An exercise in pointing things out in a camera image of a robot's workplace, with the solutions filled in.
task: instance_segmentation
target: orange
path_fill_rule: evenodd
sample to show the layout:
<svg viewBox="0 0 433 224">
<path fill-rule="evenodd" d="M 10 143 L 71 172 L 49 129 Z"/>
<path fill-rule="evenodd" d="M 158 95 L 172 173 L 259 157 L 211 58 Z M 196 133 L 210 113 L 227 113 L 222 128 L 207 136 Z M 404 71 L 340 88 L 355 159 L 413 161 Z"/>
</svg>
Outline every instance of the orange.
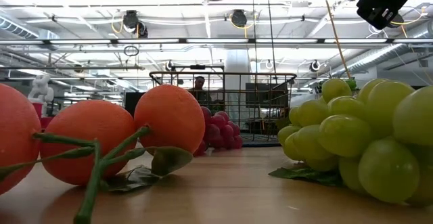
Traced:
<svg viewBox="0 0 433 224">
<path fill-rule="evenodd" d="M 62 110 L 49 123 L 45 132 L 89 141 L 97 139 L 104 156 L 131 136 L 135 132 L 135 125 L 132 116 L 120 106 L 102 100 L 87 100 Z M 76 146 L 61 143 L 42 143 L 41 157 L 61 154 L 74 148 Z M 133 148 L 134 143 L 126 150 Z M 43 166 L 48 173 L 61 181 L 73 185 L 86 185 L 90 180 L 93 161 L 92 154 L 77 159 L 47 161 L 43 162 Z M 126 163 L 119 162 L 109 166 L 103 177 L 114 176 Z"/>
<path fill-rule="evenodd" d="M 140 139 L 143 147 L 175 146 L 192 154 L 204 136 L 203 111 L 192 94 L 174 85 L 150 89 L 137 103 L 137 127 L 149 126 Z"/>
<path fill-rule="evenodd" d="M 35 108 L 19 91 L 0 84 L 0 166 L 32 162 L 39 143 L 32 135 L 41 131 Z M 28 166 L 0 181 L 0 194 L 17 185 L 32 170 Z"/>
</svg>

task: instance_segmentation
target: wooden table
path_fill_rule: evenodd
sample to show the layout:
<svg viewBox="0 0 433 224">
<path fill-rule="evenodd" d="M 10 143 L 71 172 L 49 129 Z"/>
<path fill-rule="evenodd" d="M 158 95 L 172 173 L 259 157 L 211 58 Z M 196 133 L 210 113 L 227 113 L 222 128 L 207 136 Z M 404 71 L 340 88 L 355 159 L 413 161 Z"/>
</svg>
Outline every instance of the wooden table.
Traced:
<svg viewBox="0 0 433 224">
<path fill-rule="evenodd" d="M 150 156 L 129 163 L 149 164 Z M 347 189 L 267 175 L 291 164 L 281 148 L 246 148 L 200 157 L 138 192 L 98 196 L 93 224 L 433 223 L 432 209 L 384 204 Z M 0 224 L 69 224 L 84 190 L 37 165 L 0 196 Z"/>
</svg>

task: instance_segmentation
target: grape bunch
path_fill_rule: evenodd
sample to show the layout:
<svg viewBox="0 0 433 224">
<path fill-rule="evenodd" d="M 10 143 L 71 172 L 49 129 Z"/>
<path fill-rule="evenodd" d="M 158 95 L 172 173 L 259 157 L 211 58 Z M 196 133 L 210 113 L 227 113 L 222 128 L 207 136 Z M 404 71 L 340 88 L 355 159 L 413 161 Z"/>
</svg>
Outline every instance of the grape bunch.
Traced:
<svg viewBox="0 0 433 224">
<path fill-rule="evenodd" d="M 383 202 L 433 204 L 433 86 L 374 79 L 353 97 L 330 79 L 321 95 L 291 108 L 278 133 L 287 157 Z"/>
<path fill-rule="evenodd" d="M 241 130 L 237 124 L 230 121 L 226 112 L 220 111 L 212 115 L 212 112 L 204 106 L 202 106 L 202 111 L 206 123 L 206 132 L 194 156 L 205 155 L 208 147 L 226 150 L 242 148 L 244 141 L 240 136 Z"/>
</svg>

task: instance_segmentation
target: green grape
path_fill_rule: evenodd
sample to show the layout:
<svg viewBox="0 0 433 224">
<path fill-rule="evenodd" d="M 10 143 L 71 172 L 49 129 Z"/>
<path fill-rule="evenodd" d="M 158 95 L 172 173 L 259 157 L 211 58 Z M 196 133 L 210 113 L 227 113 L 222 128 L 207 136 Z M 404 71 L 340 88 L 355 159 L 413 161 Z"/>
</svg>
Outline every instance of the green grape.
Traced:
<svg viewBox="0 0 433 224">
<path fill-rule="evenodd" d="M 394 136 L 401 142 L 433 146 L 433 86 L 406 97 L 396 108 Z"/>
<path fill-rule="evenodd" d="M 371 140 L 368 123 L 354 116 L 330 116 L 320 124 L 319 143 L 332 154 L 360 156 Z"/>
<path fill-rule="evenodd" d="M 419 185 L 415 193 L 406 200 L 414 206 L 433 205 L 433 166 L 419 166 Z"/>
<path fill-rule="evenodd" d="M 385 81 L 371 90 L 365 111 L 367 121 L 377 138 L 392 135 L 394 111 L 400 102 L 414 91 L 409 85 L 398 81 Z"/>
<path fill-rule="evenodd" d="M 333 98 L 328 104 L 331 115 L 351 115 L 357 118 L 365 118 L 365 105 L 351 96 Z"/>
<path fill-rule="evenodd" d="M 367 103 L 368 96 L 370 95 L 371 90 L 377 84 L 388 81 L 388 79 L 373 79 L 366 83 L 364 87 L 359 91 L 357 99 L 364 104 Z"/>
<path fill-rule="evenodd" d="M 341 178 L 343 178 L 344 184 L 346 184 L 349 189 L 359 194 L 366 194 L 367 192 L 359 182 L 358 166 L 358 158 L 341 157 L 338 161 L 338 170 L 340 171 L 340 175 Z"/>
<path fill-rule="evenodd" d="M 283 144 L 284 154 L 292 160 L 304 160 L 304 157 L 302 157 L 295 148 L 293 142 L 295 134 L 296 133 L 293 133 L 291 136 L 289 136 L 286 139 L 286 142 Z"/>
<path fill-rule="evenodd" d="M 330 79 L 322 85 L 322 96 L 326 103 L 340 96 L 351 96 L 352 90 L 349 85 L 341 79 Z"/>
<path fill-rule="evenodd" d="M 306 164 L 316 171 L 331 171 L 338 167 L 338 157 L 332 156 L 325 160 L 306 159 Z"/>
<path fill-rule="evenodd" d="M 301 128 L 294 136 L 294 145 L 301 156 L 308 159 L 324 160 L 331 158 L 333 154 L 329 153 L 320 146 L 317 139 L 319 138 L 319 125 L 310 125 Z"/>
<path fill-rule="evenodd" d="M 359 181 L 364 189 L 384 202 L 400 203 L 418 187 L 417 159 L 394 139 L 381 139 L 369 145 L 359 162 Z"/>
<path fill-rule="evenodd" d="M 304 102 L 298 109 L 298 121 L 303 127 L 319 125 L 328 116 L 327 105 L 315 99 Z"/>
<path fill-rule="evenodd" d="M 281 145 L 284 145 L 286 139 L 293 133 L 298 132 L 300 127 L 298 126 L 287 126 L 278 131 L 277 138 Z"/>
<path fill-rule="evenodd" d="M 300 123 L 298 120 L 298 109 L 299 109 L 299 107 L 296 106 L 296 107 L 290 108 L 290 111 L 289 111 L 290 122 L 295 126 L 300 126 Z"/>
</svg>

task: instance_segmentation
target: white statue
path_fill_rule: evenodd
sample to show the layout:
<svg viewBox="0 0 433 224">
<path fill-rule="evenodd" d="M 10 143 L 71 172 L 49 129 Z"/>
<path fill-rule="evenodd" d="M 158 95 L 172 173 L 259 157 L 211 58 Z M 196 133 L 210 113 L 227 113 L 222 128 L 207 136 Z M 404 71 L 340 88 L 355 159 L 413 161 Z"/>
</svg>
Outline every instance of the white statue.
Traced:
<svg viewBox="0 0 433 224">
<path fill-rule="evenodd" d="M 54 90 L 48 87 L 48 81 L 50 79 L 50 76 L 47 74 L 37 75 L 36 79 L 32 82 L 32 91 L 27 97 L 32 103 L 42 104 L 42 116 L 46 116 L 47 102 L 52 102 L 54 99 Z"/>
</svg>

